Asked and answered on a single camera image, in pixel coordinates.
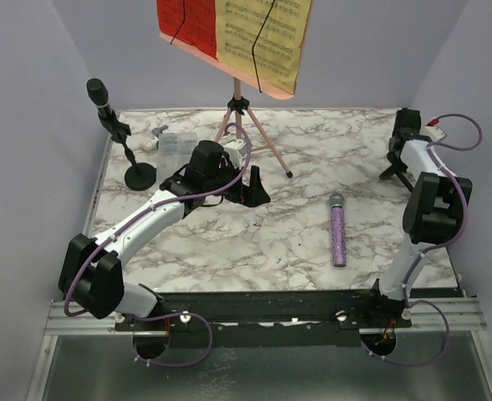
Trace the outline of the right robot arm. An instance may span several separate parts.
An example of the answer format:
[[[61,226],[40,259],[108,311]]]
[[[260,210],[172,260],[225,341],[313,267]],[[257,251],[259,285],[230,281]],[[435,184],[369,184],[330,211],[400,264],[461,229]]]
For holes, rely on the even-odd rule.
[[[397,176],[410,197],[402,219],[402,245],[391,267],[374,283],[372,301],[363,305],[363,319],[381,327],[400,318],[408,296],[429,256],[448,246],[462,232],[472,182],[459,178],[438,157],[434,146],[442,133],[434,120],[422,124],[420,112],[399,109],[388,142],[390,166],[379,176]]]

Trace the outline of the yellow sheet music page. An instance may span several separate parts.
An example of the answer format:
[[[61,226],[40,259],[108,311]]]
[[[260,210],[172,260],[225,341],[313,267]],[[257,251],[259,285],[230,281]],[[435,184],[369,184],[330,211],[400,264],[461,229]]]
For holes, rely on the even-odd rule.
[[[296,91],[311,1],[216,1],[216,59],[274,98]]]

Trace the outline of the black microphone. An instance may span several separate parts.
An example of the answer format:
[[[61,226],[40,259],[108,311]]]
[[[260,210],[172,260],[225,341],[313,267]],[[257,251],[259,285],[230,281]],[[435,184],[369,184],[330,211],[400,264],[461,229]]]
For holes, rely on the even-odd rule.
[[[101,119],[111,119],[115,112],[109,105],[109,93],[104,83],[97,78],[91,78],[86,83],[88,96],[98,110]]]

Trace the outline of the red sheet music page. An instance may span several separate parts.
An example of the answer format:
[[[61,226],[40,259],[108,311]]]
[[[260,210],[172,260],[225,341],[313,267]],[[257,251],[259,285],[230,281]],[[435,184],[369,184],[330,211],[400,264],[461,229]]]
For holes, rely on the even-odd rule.
[[[157,0],[160,32],[203,54],[216,57],[216,2],[214,0]]]

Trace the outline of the purple glitter microphone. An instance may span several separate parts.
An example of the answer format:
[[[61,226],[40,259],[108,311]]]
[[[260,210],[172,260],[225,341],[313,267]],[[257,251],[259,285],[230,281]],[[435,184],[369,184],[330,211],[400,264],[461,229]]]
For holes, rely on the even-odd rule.
[[[329,197],[332,264],[335,267],[345,267],[347,263],[344,203],[344,197],[340,193],[332,193]]]

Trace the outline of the pink music stand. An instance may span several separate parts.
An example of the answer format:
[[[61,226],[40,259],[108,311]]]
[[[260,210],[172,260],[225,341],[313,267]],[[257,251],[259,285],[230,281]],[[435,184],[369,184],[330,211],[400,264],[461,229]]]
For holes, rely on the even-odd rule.
[[[216,138],[247,115],[288,177],[283,159],[241,90],[248,84],[274,99],[291,99],[297,88],[310,1],[158,1],[160,37],[233,78],[233,94]]]

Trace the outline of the black microphone stand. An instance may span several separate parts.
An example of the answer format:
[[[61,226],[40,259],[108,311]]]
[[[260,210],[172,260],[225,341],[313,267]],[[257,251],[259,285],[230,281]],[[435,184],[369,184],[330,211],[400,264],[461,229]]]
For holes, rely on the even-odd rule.
[[[393,177],[397,177],[403,186],[410,192],[413,192],[413,184],[409,181],[406,176],[407,169],[403,167],[398,167],[390,165],[385,171],[379,175],[381,181],[390,180]]]
[[[115,112],[109,107],[98,108],[98,117],[102,126],[109,132],[113,142],[122,145],[130,167],[124,173],[124,183],[133,191],[148,190],[156,182],[155,168],[146,162],[138,162],[133,150],[127,145],[131,136],[128,124],[117,119]]]

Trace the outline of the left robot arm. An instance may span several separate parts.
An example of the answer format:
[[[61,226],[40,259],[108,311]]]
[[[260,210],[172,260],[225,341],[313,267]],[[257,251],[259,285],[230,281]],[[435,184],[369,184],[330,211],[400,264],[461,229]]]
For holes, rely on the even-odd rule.
[[[249,208],[271,200],[258,166],[247,161],[233,165],[222,145],[202,140],[190,161],[136,212],[96,236],[78,234],[70,241],[58,279],[64,300],[98,319],[118,312],[134,316],[146,330],[156,329],[164,317],[160,296],[141,284],[125,283],[124,268],[163,230],[201,207],[206,197],[218,195]]]

